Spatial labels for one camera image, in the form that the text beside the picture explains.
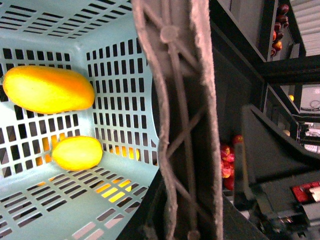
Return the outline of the grey padded left gripper finger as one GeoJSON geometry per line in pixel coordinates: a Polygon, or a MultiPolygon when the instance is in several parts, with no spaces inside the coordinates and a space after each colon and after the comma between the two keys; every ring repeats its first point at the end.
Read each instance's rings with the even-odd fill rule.
{"type": "Polygon", "coordinates": [[[207,0],[134,0],[159,110],[158,165],[167,240],[221,240],[223,197],[207,0]]]}

